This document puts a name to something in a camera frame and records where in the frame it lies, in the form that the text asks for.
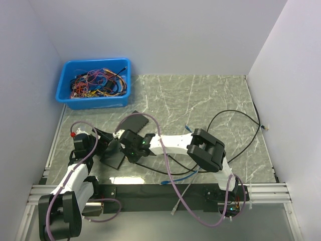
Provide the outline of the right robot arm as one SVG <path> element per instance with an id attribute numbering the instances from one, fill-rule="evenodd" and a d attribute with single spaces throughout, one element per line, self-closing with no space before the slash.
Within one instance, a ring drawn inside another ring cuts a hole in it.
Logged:
<path id="1" fill-rule="evenodd" d="M 228 165 L 224 143 L 203 129 L 185 135 L 144 137 L 131 130 L 118 130 L 113 137 L 120 142 L 121 151 L 131 163 L 161 154 L 188 155 L 201 169 L 214 173 L 224 199 L 232 200 L 238 195 L 238 180 Z"/>

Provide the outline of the black ethernet cable short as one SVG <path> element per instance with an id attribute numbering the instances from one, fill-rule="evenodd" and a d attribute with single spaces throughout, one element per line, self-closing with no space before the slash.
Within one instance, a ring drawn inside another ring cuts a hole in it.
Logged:
<path id="1" fill-rule="evenodd" d="M 159 173 L 159 174 L 164 174 L 166 175 L 168 173 L 166 165 L 164 162 L 145 162 L 145 163 L 135 163 L 136 166 L 148 169 L 150 171 Z M 184 165 L 180 165 L 176 162 L 169 162 L 171 174 L 174 176 L 179 176 L 179 175 L 185 175 L 194 172 L 192 168 L 186 167 Z"/>

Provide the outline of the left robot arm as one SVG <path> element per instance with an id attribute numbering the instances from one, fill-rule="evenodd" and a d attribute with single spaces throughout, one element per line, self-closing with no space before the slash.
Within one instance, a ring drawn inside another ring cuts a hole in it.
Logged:
<path id="1" fill-rule="evenodd" d="M 38 201 L 40 240 L 70 239 L 80 235 L 82 211 L 87 201 L 94 202 L 101 195 L 98 180 L 89 173 L 93 157 L 106 150 L 113 135 L 98 129 L 93 134 L 77 130 L 71 132 L 74 149 L 68 168 L 59 185 Z"/>

